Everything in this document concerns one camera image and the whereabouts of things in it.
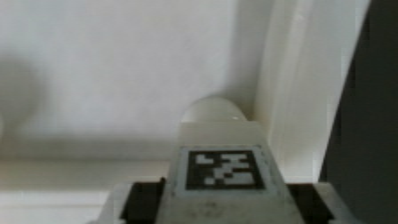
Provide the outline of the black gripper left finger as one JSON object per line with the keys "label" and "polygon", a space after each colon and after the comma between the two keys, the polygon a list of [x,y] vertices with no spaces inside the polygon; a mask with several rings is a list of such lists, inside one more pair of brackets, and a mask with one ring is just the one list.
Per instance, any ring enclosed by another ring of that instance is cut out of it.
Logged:
{"label": "black gripper left finger", "polygon": [[111,191],[95,224],[155,224],[166,178],[119,183]]}

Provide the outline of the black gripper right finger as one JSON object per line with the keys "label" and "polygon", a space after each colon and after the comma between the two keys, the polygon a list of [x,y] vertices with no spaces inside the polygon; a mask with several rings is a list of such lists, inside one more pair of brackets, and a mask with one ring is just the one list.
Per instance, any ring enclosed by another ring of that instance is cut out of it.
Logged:
{"label": "black gripper right finger", "polygon": [[331,183],[290,183],[288,189],[306,224],[363,224]]}

